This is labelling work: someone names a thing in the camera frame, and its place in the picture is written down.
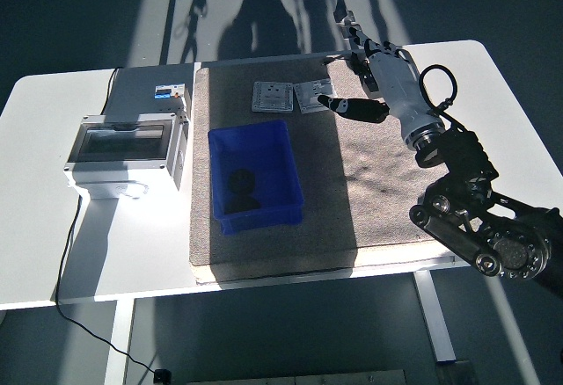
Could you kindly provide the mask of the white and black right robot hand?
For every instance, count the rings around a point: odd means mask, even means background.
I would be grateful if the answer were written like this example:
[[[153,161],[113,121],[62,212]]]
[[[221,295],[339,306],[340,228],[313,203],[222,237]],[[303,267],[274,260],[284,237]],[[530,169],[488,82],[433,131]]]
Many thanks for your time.
[[[344,27],[347,37],[363,49],[369,71],[383,100],[317,97],[317,101],[339,116],[369,123],[381,123],[387,116],[399,120],[401,137],[411,150],[421,150],[445,131],[443,122],[430,113],[422,97],[418,72],[389,42],[380,45],[357,25]]]

